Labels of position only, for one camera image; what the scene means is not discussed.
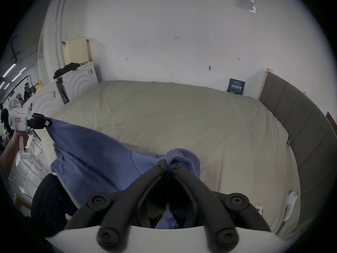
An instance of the yellow object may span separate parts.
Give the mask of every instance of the yellow object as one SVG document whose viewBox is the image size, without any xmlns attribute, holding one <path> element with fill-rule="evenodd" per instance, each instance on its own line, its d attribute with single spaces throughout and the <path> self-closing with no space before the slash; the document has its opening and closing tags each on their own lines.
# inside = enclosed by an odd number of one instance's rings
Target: yellow object
<svg viewBox="0 0 337 253">
<path fill-rule="evenodd" d="M 67 40 L 63 44 L 64 64 L 70 63 L 84 64 L 89 61 L 87 38 L 79 37 Z"/>
<path fill-rule="evenodd" d="M 34 85 L 36 88 L 36 91 L 39 91 L 42 88 L 42 82 L 39 81 L 36 85 Z"/>
</svg>

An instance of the human hand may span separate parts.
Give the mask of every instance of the human hand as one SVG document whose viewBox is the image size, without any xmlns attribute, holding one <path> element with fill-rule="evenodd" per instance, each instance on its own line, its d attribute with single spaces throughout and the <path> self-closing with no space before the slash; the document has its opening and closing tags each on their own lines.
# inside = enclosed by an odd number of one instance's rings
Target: human hand
<svg viewBox="0 0 337 253">
<path fill-rule="evenodd" d="M 11 141 L 8 143 L 6 148 L 13 150 L 14 152 L 19 151 L 19 140 L 20 136 L 23 137 L 23 146 L 26 147 L 27 141 L 28 141 L 28 135 L 25 131 L 15 131 L 13 134 L 13 137 L 11 138 Z"/>
</svg>

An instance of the poster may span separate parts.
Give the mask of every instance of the poster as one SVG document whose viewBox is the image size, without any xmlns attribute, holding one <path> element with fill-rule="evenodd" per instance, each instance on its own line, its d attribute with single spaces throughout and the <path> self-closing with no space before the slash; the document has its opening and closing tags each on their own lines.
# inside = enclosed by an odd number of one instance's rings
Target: poster
<svg viewBox="0 0 337 253">
<path fill-rule="evenodd" d="M 245 82 L 235 80 L 235 79 L 230 79 L 227 92 L 242 95 L 244 87 L 245 87 Z"/>
</svg>

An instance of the mattress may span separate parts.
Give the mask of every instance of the mattress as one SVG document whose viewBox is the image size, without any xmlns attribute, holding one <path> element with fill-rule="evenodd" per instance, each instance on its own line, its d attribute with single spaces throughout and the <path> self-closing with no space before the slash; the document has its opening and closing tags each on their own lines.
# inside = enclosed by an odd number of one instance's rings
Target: mattress
<svg viewBox="0 0 337 253">
<path fill-rule="evenodd" d="M 213 191 L 239 192 L 263 208 L 275 233 L 287 196 L 298 194 L 286 225 L 296 225 L 300 181 L 288 133 L 273 114 L 250 97 L 176 83 L 109 81 L 57 111 L 53 118 L 94 129 L 132 149 L 165 154 L 184 148 L 200 159 L 200 179 Z M 53 142 L 44 131 L 52 163 Z"/>
</svg>

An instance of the screw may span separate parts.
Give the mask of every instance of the screw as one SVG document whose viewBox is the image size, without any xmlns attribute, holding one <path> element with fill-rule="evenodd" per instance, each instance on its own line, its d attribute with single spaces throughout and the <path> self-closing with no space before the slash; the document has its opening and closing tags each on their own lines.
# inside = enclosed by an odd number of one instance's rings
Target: screw
<svg viewBox="0 0 337 253">
<path fill-rule="evenodd" d="M 233 242 L 235 242 L 235 233 L 234 230 L 227 229 L 227 230 L 221 230 L 217 236 L 216 236 L 217 244 L 226 247 Z"/>
<path fill-rule="evenodd" d="M 240 197 L 234 197 L 230 200 L 231 203 L 233 203 L 234 205 L 242 205 L 243 204 L 243 199 L 241 199 Z"/>
<path fill-rule="evenodd" d="M 119 234 L 111 228 L 102 228 L 97 234 L 97 241 L 103 246 L 113 247 L 119 243 Z"/>
<path fill-rule="evenodd" d="M 101 205 L 105 202 L 105 199 L 102 196 L 96 196 L 93 198 L 92 203 L 95 205 Z"/>
</svg>

